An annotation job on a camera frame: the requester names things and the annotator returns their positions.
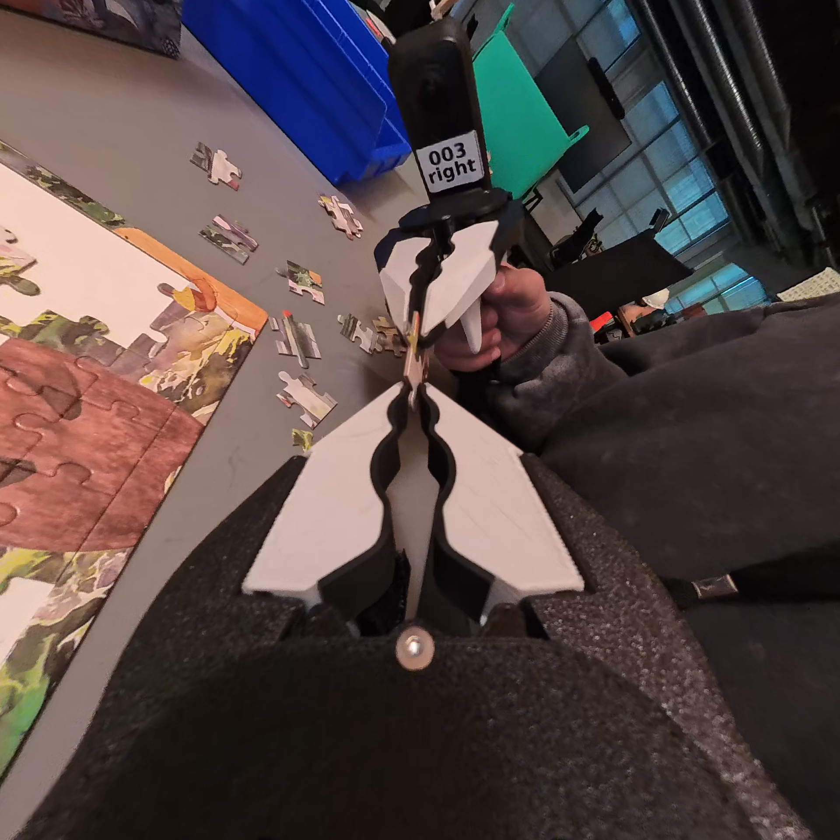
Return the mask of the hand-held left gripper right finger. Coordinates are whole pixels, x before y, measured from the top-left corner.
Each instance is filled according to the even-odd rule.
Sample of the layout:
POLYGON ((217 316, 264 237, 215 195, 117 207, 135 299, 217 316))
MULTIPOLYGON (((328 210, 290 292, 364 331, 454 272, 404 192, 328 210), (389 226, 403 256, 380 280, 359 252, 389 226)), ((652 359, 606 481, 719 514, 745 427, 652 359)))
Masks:
POLYGON ((522 450, 432 385, 418 405, 439 486, 429 561, 442 595, 484 623, 501 603, 582 592, 522 450))

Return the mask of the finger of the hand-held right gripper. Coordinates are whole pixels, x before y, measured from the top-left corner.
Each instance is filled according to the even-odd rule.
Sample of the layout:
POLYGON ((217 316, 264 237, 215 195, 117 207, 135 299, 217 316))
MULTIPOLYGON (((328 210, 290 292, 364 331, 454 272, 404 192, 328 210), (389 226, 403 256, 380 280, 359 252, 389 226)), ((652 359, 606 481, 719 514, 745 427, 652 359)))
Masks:
POLYGON ((498 221, 493 220, 453 235, 454 250, 427 288, 419 333, 422 343, 433 343, 437 328, 451 329, 457 321, 468 343, 481 343, 480 299, 497 274, 497 257, 491 247, 497 229, 498 221))
POLYGON ((428 246, 435 247, 428 235, 387 234, 381 240, 381 287, 392 322, 407 338, 415 311, 412 304, 411 277, 417 270, 417 258, 428 246))

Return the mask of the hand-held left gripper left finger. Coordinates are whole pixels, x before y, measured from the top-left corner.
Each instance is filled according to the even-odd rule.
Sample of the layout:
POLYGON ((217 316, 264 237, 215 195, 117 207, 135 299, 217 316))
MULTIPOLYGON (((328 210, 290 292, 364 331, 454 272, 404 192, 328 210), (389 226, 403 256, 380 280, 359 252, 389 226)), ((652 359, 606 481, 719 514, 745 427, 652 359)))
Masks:
POLYGON ((406 384, 394 385, 315 444, 243 581, 243 593, 306 604, 374 604, 392 583, 387 489, 401 460, 406 384))

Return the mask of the pale orange edged puzzle piece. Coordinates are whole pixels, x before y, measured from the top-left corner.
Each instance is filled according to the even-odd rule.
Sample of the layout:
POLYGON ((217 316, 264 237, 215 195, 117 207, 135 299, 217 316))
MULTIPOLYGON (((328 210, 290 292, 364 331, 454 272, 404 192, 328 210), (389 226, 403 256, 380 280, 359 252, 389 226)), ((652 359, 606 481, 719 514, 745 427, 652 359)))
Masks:
POLYGON ((421 313, 415 311, 405 334, 406 356, 403 370, 403 379, 409 388, 407 404, 413 411, 417 408, 418 389, 425 382, 427 375, 427 354, 419 346, 421 326, 421 313))

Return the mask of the jigsaw pieces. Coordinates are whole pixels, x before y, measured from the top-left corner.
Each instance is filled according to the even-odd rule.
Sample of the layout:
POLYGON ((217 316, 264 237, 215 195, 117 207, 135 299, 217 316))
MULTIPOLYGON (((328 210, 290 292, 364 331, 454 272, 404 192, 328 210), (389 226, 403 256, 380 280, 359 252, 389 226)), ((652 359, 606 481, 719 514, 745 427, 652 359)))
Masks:
MULTIPOLYGON (((210 183, 223 183, 234 190, 239 188, 242 171, 230 162, 223 150, 212 150, 205 143, 198 142, 191 155, 191 162, 206 173, 210 183)), ((361 235, 362 225, 349 204, 341 202, 336 196, 320 196, 319 204, 331 216, 339 231, 351 238, 361 235)), ((258 248, 257 240, 246 227, 220 214, 214 216, 199 234, 240 265, 244 265, 258 248)), ((294 294, 300 297, 309 295, 318 305, 325 304, 322 279, 315 272, 288 261, 280 275, 287 279, 289 290, 294 294)), ((363 352, 373 354, 389 351, 400 358, 406 351, 401 334, 387 316, 374 319, 371 327, 367 327, 352 314, 339 315, 338 323, 342 336, 348 341, 357 342, 363 352)), ((295 358, 304 371, 309 368, 309 361, 321 358, 312 326, 295 319, 289 310, 283 311, 279 318, 269 317, 269 326, 276 334, 275 344, 279 354, 295 358)), ((328 394, 316 392, 313 380, 304 375, 287 381, 278 398, 287 407, 292 407, 293 393, 304 395, 301 421, 306 429, 294 428, 291 431, 291 442, 293 446, 307 452, 313 446, 314 429, 331 413, 336 402, 328 394)))

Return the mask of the acorn print puzzle piece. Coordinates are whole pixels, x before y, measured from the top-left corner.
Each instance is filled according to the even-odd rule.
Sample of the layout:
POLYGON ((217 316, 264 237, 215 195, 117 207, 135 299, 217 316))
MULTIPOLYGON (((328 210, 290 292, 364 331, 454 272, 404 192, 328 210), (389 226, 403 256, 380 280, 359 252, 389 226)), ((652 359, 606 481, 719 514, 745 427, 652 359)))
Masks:
POLYGON ((164 282, 157 289, 189 312, 209 313, 217 309, 215 280, 208 276, 188 280, 187 287, 180 290, 164 282))

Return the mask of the jigsaw puzzle frame board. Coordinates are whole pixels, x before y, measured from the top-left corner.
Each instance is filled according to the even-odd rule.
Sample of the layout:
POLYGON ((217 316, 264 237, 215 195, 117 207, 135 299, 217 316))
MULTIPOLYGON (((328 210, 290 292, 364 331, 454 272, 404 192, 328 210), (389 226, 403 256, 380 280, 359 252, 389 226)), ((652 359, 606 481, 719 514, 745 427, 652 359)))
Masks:
MULTIPOLYGON (((63 353, 140 384, 205 428, 268 314, 7 143, 1 176, 2 227, 37 258, 24 276, 40 288, 25 297, 2 287, 1 315, 21 326, 46 310, 105 322, 105 344, 63 353), (180 290, 200 276, 215 280, 213 312, 185 310, 157 290, 162 282, 180 290)), ((68 553, 1 543, 2 776, 139 543, 68 553)))

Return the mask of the brown green puzzle piece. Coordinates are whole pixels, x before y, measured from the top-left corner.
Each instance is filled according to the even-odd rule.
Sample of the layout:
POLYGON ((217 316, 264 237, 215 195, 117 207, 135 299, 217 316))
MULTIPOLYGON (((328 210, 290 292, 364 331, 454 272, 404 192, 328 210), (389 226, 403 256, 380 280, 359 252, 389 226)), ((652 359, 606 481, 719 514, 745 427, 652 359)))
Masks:
POLYGON ((92 316, 73 321, 54 311, 46 310, 23 326, 1 316, 1 334, 10 339, 39 343, 59 351, 81 354, 102 346, 109 334, 109 326, 92 316))

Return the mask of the pink green puzzle piece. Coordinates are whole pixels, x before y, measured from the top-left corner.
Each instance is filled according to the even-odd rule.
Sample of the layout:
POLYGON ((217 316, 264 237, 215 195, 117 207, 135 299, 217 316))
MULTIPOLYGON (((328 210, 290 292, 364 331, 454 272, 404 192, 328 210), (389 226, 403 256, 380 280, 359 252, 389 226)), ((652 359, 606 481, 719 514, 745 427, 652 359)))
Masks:
POLYGON ((39 286, 24 276, 36 264, 37 258, 19 247, 16 235, 1 227, 1 286, 25 297, 36 297, 40 294, 39 286))

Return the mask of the person's right hand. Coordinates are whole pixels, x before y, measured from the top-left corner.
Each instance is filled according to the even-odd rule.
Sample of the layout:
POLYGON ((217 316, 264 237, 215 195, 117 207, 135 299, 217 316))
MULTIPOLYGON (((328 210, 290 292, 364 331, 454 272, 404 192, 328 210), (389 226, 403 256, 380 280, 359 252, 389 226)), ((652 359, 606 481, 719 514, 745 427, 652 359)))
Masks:
POLYGON ((502 262, 480 303, 480 344, 473 353, 460 322, 434 345, 448 371, 472 373, 519 352, 550 320, 552 302, 543 278, 530 268, 502 262))

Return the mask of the green plastic board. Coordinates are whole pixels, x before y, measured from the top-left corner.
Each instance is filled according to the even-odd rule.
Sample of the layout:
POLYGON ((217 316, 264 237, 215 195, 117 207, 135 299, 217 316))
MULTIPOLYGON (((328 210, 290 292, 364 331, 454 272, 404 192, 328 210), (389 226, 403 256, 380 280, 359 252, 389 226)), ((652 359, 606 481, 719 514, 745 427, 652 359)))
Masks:
POLYGON ((530 76, 507 36, 514 9, 514 3, 507 7, 472 66, 491 183, 522 199, 590 128, 568 133, 530 76))

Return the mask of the blue plastic bin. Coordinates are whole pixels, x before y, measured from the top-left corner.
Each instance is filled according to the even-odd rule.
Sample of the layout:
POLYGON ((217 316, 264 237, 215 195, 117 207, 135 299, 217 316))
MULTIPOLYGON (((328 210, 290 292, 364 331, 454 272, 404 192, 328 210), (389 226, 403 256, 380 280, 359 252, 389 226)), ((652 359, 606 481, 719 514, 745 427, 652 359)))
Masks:
POLYGON ((334 186, 413 150, 388 55, 346 1, 185 1, 182 22, 334 186))

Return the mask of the black angled panel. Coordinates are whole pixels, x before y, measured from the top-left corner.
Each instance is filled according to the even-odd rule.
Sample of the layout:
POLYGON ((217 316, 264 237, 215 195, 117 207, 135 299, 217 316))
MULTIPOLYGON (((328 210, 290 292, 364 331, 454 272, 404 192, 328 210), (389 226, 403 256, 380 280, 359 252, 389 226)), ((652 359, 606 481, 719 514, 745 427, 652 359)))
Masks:
POLYGON ((692 272, 656 239, 668 219, 669 211, 660 207, 642 233, 594 252, 589 244, 603 215, 592 210, 570 237, 551 250, 553 270, 544 278, 547 291, 574 300, 590 320, 667 291, 692 272))

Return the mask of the person's dark clothing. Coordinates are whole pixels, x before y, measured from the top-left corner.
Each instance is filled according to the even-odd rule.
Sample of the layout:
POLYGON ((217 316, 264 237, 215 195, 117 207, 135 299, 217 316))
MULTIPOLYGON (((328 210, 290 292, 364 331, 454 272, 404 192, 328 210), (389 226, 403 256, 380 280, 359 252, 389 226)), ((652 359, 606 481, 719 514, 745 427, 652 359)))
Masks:
POLYGON ((838 596, 660 579, 699 640, 753 756, 814 838, 839 838, 838 596))

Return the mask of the illustrated puzzle box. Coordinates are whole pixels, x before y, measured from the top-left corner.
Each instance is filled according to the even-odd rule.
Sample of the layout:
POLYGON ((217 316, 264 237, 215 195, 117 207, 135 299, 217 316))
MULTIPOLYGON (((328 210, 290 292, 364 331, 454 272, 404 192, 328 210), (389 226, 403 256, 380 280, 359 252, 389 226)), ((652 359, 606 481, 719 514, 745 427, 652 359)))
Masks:
POLYGON ((106 39, 178 59, 183 1, 50 1, 48 19, 106 39))

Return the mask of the black wall screen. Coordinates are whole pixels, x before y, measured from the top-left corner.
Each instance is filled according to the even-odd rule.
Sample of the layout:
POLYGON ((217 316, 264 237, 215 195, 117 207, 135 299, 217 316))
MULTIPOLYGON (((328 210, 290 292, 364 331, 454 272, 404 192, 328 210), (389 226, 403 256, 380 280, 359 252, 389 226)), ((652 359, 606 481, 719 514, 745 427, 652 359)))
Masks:
POLYGON ((598 60, 587 59, 572 38, 534 80, 563 129, 577 136, 558 163, 577 193, 631 147, 624 107, 598 60))

